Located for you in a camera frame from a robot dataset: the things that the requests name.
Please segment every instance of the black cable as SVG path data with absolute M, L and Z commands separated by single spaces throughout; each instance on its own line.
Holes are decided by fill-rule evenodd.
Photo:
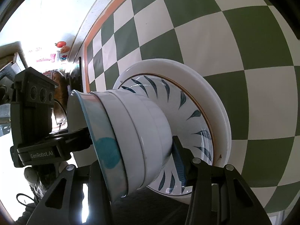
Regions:
M 62 110 L 64 111 L 64 114 L 66 115 L 66 117 L 67 117 L 67 112 L 66 112 L 66 110 L 64 109 L 64 107 L 62 106 L 62 104 L 57 100 L 57 99 L 54 99 L 54 101 L 57 103 L 57 104 L 59 104 L 60 105 L 60 107 L 62 108 Z
M 34 199 L 32 199 L 31 197 L 29 197 L 28 195 L 19 193 L 19 194 L 16 195 L 16 199 L 17 199 L 17 201 L 18 201 L 21 205 L 24 205 L 24 206 L 26 206 L 26 207 L 31 207 L 30 205 L 26 205 L 26 204 L 24 204 L 24 203 L 22 203 L 22 202 L 20 202 L 20 201 L 18 200 L 18 197 L 21 196 L 21 195 L 26 196 L 27 198 L 31 199 L 35 204 L 37 203 Z

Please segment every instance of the green and white checkered tile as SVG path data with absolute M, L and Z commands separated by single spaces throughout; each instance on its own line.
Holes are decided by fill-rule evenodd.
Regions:
M 202 75 L 231 125 L 232 163 L 268 213 L 300 190 L 300 42 L 268 0 L 126 0 L 87 47 L 91 91 L 167 58 Z

